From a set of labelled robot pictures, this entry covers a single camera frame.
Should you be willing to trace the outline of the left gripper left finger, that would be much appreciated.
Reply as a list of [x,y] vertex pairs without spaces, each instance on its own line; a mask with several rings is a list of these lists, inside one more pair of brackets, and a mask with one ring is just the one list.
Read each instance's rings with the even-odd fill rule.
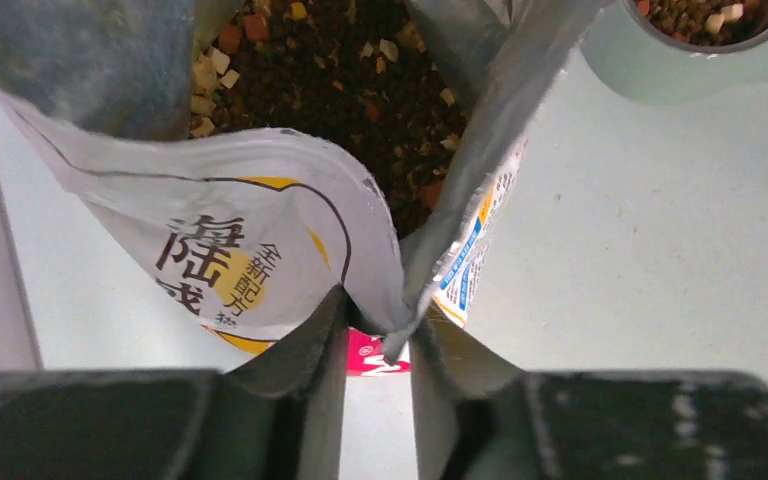
[[334,479],[348,298],[220,372],[0,372],[0,479]]

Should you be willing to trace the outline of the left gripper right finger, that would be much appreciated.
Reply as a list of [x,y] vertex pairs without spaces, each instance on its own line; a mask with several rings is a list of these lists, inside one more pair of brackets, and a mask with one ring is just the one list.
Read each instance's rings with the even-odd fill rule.
[[445,320],[410,347],[423,479],[768,479],[754,376],[526,371]]

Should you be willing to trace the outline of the pet food bag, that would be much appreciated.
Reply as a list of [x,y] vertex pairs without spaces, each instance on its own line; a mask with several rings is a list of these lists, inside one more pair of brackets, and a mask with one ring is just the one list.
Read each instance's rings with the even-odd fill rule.
[[189,140],[195,50],[235,1],[0,1],[0,103],[61,185],[208,329],[260,353],[335,286],[395,361],[430,306],[464,324],[527,126],[603,1],[411,1],[470,119],[402,249],[373,175],[290,128]]

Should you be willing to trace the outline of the pet food kibble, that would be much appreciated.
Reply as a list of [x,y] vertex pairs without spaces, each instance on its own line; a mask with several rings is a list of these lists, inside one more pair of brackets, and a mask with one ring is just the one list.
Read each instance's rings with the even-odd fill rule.
[[335,143],[400,237],[428,219],[468,120],[402,1],[245,1],[194,72],[192,138],[285,127]]

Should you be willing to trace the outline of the pale green bowl tray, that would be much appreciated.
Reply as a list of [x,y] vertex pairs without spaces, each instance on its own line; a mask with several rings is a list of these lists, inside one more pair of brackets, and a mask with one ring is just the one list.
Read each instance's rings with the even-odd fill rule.
[[630,1],[604,8],[580,50],[608,88],[643,104],[679,105],[768,82],[768,27],[741,43],[693,46],[665,36]]

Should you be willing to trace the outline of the kibble in left bowl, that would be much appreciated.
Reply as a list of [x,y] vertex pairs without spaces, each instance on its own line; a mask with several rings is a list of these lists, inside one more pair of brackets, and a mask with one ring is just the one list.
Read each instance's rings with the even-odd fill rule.
[[694,46],[738,44],[768,29],[768,0],[636,0],[632,4],[660,33]]

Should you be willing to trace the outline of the left steel bowl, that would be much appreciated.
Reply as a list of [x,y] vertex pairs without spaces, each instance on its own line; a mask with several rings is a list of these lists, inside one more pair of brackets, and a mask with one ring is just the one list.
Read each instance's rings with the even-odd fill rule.
[[768,1],[621,1],[636,46],[697,59],[768,58]]

